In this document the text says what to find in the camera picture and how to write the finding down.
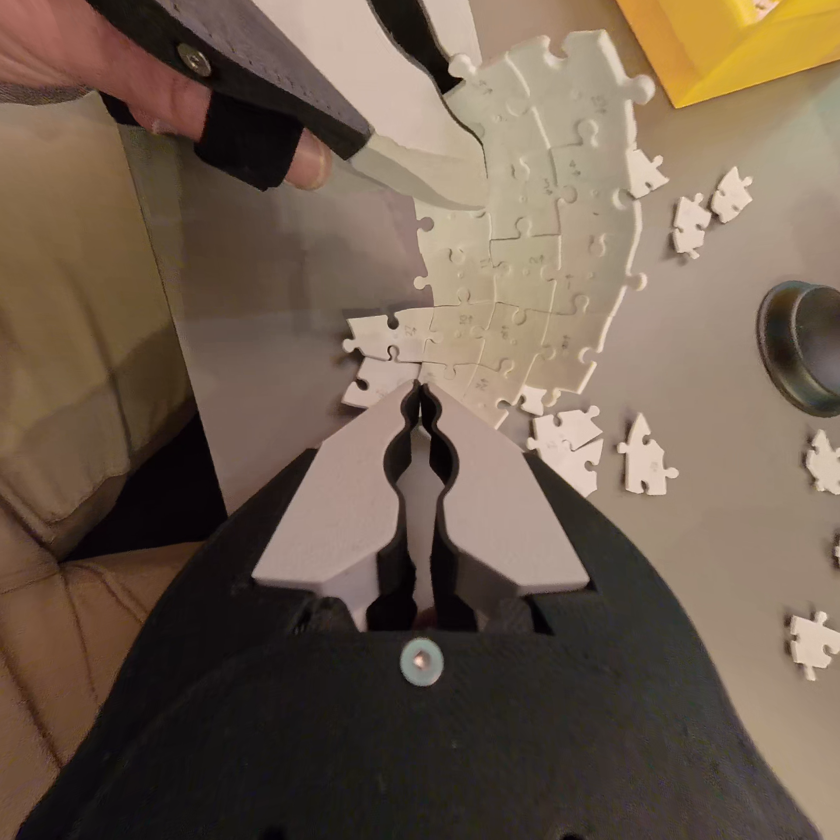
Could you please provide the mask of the white puzzle pieces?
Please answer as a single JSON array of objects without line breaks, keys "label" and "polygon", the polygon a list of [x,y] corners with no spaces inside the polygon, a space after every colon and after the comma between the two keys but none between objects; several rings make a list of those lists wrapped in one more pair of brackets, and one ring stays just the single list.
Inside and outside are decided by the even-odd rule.
[{"label": "white puzzle pieces", "polygon": [[[708,205],[703,206],[703,196],[682,196],[676,205],[671,237],[674,251],[692,259],[698,257],[711,218],[720,224],[730,223],[749,205],[753,184],[750,176],[743,176],[737,166],[725,172],[719,180]],[[558,472],[583,496],[592,490],[595,474],[586,463],[594,464],[592,445],[602,443],[596,435],[584,440],[584,426],[595,416],[595,407],[587,413],[566,412],[558,415],[539,416],[532,421],[532,435],[528,448],[535,450],[542,459]],[[678,476],[676,469],[665,465],[665,452],[654,441],[648,422],[638,414],[631,423],[626,439],[616,447],[625,458],[624,487],[634,494],[663,496],[667,481]],[[838,656],[838,631],[826,625],[827,614],[816,611],[812,617],[793,616],[789,622],[788,648],[792,661],[805,679],[816,680],[816,671],[826,669]]]}]

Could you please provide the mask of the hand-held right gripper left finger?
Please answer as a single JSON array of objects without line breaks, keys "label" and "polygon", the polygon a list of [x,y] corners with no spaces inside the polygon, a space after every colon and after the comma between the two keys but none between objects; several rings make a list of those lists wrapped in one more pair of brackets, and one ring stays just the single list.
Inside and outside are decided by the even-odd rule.
[{"label": "hand-held right gripper left finger", "polygon": [[322,442],[256,582],[339,599],[362,631],[413,626],[416,567],[396,482],[411,464],[420,395],[417,381],[399,385]]}]

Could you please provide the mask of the single white puzzle piece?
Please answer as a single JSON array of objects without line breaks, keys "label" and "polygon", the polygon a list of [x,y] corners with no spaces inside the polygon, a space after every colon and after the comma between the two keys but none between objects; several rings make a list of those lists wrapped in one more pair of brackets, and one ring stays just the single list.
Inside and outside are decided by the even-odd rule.
[{"label": "single white puzzle piece", "polygon": [[367,408],[399,386],[418,378],[422,365],[399,360],[378,360],[365,357],[352,383],[344,392],[341,403]]}]

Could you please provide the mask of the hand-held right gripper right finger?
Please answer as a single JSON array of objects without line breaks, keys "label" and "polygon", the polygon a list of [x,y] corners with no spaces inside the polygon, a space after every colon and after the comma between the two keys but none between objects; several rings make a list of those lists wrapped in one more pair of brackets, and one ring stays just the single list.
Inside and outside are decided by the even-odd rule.
[{"label": "hand-held right gripper right finger", "polygon": [[519,446],[435,385],[423,387],[423,426],[444,485],[430,556],[438,628],[474,632],[504,602],[589,585]]}]

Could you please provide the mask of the assembled white puzzle section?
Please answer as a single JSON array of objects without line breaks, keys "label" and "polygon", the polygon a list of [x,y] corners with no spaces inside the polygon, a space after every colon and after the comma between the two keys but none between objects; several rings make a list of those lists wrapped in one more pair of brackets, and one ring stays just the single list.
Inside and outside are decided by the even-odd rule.
[{"label": "assembled white puzzle section", "polygon": [[552,405],[579,394],[628,291],[642,232],[634,173],[636,105],[655,94],[630,77],[603,29],[547,36],[475,66],[457,56],[454,115],[476,131],[489,181],[486,208],[415,200],[433,306],[351,318],[346,353],[416,372],[493,427],[527,389]]}]

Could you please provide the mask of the yellow plastic bin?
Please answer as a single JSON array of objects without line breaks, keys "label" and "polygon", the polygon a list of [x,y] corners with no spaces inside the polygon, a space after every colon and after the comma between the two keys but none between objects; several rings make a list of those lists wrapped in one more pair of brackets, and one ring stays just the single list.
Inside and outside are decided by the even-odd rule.
[{"label": "yellow plastic bin", "polygon": [[618,1],[672,105],[839,58],[838,1]]}]

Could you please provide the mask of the black round stand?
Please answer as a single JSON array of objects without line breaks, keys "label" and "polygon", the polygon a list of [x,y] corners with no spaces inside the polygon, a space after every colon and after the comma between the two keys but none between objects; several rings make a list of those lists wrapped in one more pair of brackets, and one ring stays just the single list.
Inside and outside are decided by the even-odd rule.
[{"label": "black round stand", "polygon": [[757,316],[760,356],[772,383],[798,410],[839,414],[839,291],[801,280],[771,288]]}]

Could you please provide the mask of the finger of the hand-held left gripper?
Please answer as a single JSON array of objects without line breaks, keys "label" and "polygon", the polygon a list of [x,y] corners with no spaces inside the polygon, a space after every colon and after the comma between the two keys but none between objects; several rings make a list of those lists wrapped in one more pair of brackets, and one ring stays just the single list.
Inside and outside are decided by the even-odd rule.
[{"label": "finger of the hand-held left gripper", "polygon": [[[446,8],[447,20],[436,15]],[[487,204],[486,157],[446,102],[459,79],[445,35],[476,46],[466,2],[279,1],[279,29],[370,124],[350,165],[394,191],[437,207]]]},{"label": "finger of the hand-held left gripper", "polygon": [[454,58],[467,56],[476,68],[482,63],[469,1],[394,1],[394,25],[396,42],[439,92],[462,81],[449,69]]}]

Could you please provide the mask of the person's left hand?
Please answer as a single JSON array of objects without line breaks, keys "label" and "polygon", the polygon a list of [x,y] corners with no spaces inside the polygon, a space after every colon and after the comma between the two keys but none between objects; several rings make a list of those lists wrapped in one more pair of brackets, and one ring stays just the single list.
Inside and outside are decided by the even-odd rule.
[{"label": "person's left hand", "polygon": [[297,120],[212,92],[123,36],[87,2],[2,1],[2,83],[89,88],[111,115],[194,142],[202,161],[265,191],[329,180],[329,148]]}]

